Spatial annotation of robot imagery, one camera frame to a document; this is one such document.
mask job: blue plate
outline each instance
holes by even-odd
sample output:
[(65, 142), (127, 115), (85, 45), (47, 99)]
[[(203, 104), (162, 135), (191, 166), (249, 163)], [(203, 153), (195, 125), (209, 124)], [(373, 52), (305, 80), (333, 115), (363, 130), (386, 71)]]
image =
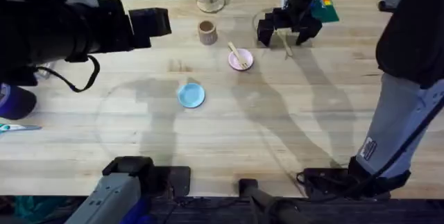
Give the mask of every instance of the blue plate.
[(196, 83), (189, 83), (179, 89), (178, 99), (183, 107), (198, 107), (205, 100), (205, 90)]

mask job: purple object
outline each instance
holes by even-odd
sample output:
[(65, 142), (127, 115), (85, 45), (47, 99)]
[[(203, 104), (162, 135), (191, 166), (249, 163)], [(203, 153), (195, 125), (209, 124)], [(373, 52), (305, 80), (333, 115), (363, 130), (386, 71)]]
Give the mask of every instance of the purple object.
[(37, 98), (32, 92), (17, 86), (0, 85), (0, 117), (22, 119), (34, 110)]

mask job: gray robot arm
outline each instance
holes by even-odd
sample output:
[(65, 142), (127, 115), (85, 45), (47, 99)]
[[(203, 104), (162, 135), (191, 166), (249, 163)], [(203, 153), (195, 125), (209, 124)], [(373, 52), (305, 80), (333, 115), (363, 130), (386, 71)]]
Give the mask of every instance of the gray robot arm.
[[(347, 175), (329, 169), (305, 170), (305, 184), (318, 187), (318, 192), (331, 189), (327, 184), (324, 188), (319, 186), (320, 181), (325, 182), (319, 176), (326, 173), (348, 182), (354, 181), (348, 187), (356, 182), (366, 182), (359, 192), (353, 192), (357, 198), (373, 197), (404, 186), (410, 176), (411, 158), (429, 120), (442, 109), (443, 0), (385, 1), (397, 9), (377, 45), (376, 58), (385, 74), (367, 138), (350, 160)], [(368, 183), (368, 178), (375, 180)]]

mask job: fork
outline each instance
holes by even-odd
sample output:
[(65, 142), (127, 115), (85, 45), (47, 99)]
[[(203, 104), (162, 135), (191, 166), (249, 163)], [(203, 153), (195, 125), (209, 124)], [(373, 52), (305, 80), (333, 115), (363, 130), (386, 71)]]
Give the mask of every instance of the fork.
[(239, 66), (242, 69), (248, 68), (248, 63), (245, 60), (245, 58), (237, 51), (236, 47), (232, 42), (228, 42), (228, 47), (230, 47), (231, 51), (233, 51), (234, 55), (236, 56), (237, 62), (239, 62)]

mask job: blue object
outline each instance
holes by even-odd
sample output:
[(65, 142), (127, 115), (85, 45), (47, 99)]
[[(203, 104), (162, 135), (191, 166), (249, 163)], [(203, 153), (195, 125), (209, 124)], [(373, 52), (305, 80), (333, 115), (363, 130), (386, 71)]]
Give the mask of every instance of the blue object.
[(205, 100), (205, 90), (196, 83), (189, 83), (179, 89), (178, 99), (183, 107), (195, 108)]
[(37, 98), (32, 92), (17, 86), (0, 84), (0, 117), (22, 119), (34, 110)]
[(146, 215), (149, 203), (141, 198), (136, 205), (125, 215), (120, 224), (153, 224), (155, 221), (149, 215)]

